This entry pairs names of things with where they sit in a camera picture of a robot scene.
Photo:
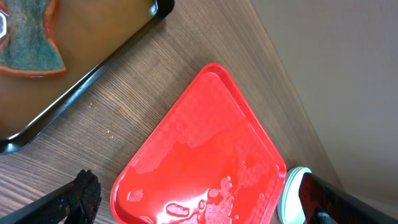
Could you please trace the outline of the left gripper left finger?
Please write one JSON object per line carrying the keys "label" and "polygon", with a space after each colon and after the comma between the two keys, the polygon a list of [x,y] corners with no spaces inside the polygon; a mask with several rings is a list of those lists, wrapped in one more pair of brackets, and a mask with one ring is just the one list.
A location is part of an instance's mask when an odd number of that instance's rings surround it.
{"label": "left gripper left finger", "polygon": [[92,224],[100,207],[101,184],[90,170],[57,190],[1,218],[1,223]]}

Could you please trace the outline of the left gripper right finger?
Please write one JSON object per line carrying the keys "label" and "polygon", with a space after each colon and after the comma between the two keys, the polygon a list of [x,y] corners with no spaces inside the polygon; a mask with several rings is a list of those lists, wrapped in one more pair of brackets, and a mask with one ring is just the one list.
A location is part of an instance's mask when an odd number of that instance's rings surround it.
{"label": "left gripper right finger", "polygon": [[397,219],[376,210],[312,173],[304,173],[298,195],[308,224],[397,224]]}

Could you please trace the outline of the white plate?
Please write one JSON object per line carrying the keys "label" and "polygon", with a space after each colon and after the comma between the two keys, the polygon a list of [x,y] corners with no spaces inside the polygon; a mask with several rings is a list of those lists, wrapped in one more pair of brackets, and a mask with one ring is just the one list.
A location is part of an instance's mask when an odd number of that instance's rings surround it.
{"label": "white plate", "polygon": [[308,167],[296,167],[288,171],[287,179],[277,204],[277,215],[281,224],[303,224],[305,215],[299,198],[299,188]]}

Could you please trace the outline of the orange green sponge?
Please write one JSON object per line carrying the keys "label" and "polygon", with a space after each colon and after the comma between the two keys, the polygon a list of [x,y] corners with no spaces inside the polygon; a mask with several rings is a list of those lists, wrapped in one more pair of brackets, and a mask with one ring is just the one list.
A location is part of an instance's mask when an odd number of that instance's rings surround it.
{"label": "orange green sponge", "polygon": [[66,66],[55,43],[58,0],[1,1],[1,74],[55,77]]}

